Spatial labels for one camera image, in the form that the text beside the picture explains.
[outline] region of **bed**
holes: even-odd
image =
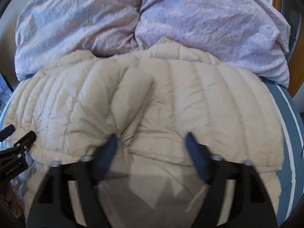
[[[304,156],[302,156],[304,125],[289,93],[290,90],[288,92],[283,86],[266,78],[261,79],[273,95],[285,122],[285,126],[283,126],[285,159],[282,170],[277,171],[277,176],[282,187],[277,221],[278,225],[283,227],[292,222],[291,219],[285,222],[289,216],[291,216],[292,220],[297,220],[297,217],[294,217],[294,213],[299,213],[299,209],[303,208],[300,200],[304,193]],[[8,101],[1,115],[0,128],[3,128],[3,121],[9,104],[10,102]]]

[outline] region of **puffer jacket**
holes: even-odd
[[[121,145],[99,196],[114,228],[191,226],[206,186],[183,143],[189,131],[228,161],[253,161],[278,208],[282,132],[268,89],[256,75],[166,38],[107,59],[89,51],[56,59],[18,86],[9,124],[16,132],[5,147],[30,130],[37,134],[29,169],[13,180],[26,216],[51,161],[76,161],[111,133]],[[85,224],[74,183],[70,195],[76,220]]]

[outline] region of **wooden bed frame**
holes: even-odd
[[[281,0],[273,0],[273,7],[278,11],[281,11]],[[294,97],[304,82],[304,19],[301,22],[300,33],[292,56],[288,62],[288,67],[290,73],[288,92],[291,97]]]

